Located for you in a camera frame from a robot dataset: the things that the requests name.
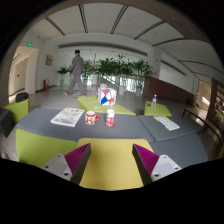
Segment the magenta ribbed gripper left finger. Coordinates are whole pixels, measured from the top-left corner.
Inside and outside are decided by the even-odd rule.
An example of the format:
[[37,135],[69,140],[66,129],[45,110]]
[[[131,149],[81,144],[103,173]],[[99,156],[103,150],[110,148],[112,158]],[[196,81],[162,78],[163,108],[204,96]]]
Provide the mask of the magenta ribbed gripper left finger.
[[42,169],[79,185],[91,155],[91,144],[85,144],[66,155],[57,154]]

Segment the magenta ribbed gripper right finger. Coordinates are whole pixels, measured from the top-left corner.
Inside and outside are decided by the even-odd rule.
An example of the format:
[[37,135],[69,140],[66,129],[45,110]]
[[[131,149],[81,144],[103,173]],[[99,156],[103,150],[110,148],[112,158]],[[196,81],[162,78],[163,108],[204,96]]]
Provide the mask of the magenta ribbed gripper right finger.
[[181,170],[168,155],[159,156],[137,144],[133,145],[132,154],[144,185]]

